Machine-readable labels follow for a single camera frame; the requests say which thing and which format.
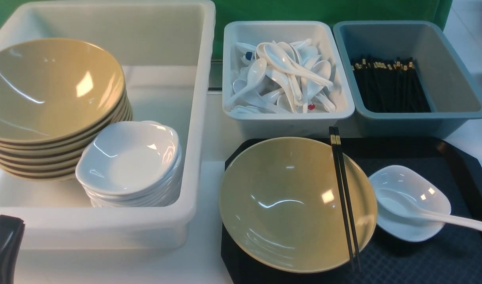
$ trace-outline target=white plastic tub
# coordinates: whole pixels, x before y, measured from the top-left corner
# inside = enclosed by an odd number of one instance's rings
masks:
[[[0,170],[0,214],[26,223],[23,249],[176,248],[196,210],[214,34],[208,0],[33,2],[0,30],[0,50],[43,37],[87,40],[124,67],[134,120],[172,126],[185,152],[181,195],[162,208],[91,208],[77,181]]]
[[[239,59],[241,53],[235,43],[242,42],[257,46],[259,43],[275,40],[277,43],[311,38],[318,47],[322,59],[332,65],[331,81],[334,90],[330,100],[336,105],[335,113],[306,114],[239,114],[226,110],[225,102],[233,95],[232,83],[236,71],[245,65]],[[245,136],[271,138],[278,136],[313,136],[328,133],[328,127],[337,120],[353,115],[355,106],[339,52],[330,28],[320,22],[275,21],[275,22],[233,22],[225,27],[223,41],[223,110],[237,120]]]

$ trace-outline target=black tray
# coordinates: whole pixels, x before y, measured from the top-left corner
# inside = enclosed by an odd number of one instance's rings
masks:
[[[328,139],[316,139],[329,143]],[[248,140],[225,162],[263,141]],[[437,138],[343,138],[343,151],[367,176],[389,165],[413,169],[450,199],[452,214],[482,220],[482,168],[478,160]],[[362,251],[362,273],[350,265],[324,273],[297,274],[259,263],[246,254],[223,227],[221,258],[234,284],[373,283],[480,284],[482,233],[445,225],[422,243],[407,243],[376,227]]]

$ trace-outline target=white table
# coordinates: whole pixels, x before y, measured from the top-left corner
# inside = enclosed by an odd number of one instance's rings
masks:
[[[482,0],[455,0],[445,34],[467,68],[482,86]],[[212,68],[212,75],[217,68]],[[208,120],[221,118],[221,96],[208,96]],[[355,136],[352,121],[347,136]],[[155,250],[23,250],[19,254],[16,284],[159,283],[231,284],[220,257],[221,221],[218,188],[223,161],[242,142],[223,119],[221,129],[206,132],[198,209],[185,245],[172,251]],[[482,165],[482,120],[469,121],[446,139],[478,158]]]

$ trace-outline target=green backdrop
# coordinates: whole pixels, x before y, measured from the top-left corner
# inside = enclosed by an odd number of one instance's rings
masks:
[[[0,27],[28,0],[0,0]],[[310,20],[328,25],[345,20],[425,20],[444,29],[452,0],[213,0],[214,58],[221,58],[223,29],[233,21]]]

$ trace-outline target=gray plastic tray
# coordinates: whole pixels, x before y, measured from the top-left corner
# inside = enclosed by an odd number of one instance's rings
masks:
[[[334,36],[364,136],[445,138],[469,119],[482,118],[482,90],[443,32],[425,21],[347,21]],[[375,113],[362,102],[350,61],[371,55],[413,57],[431,113]]]

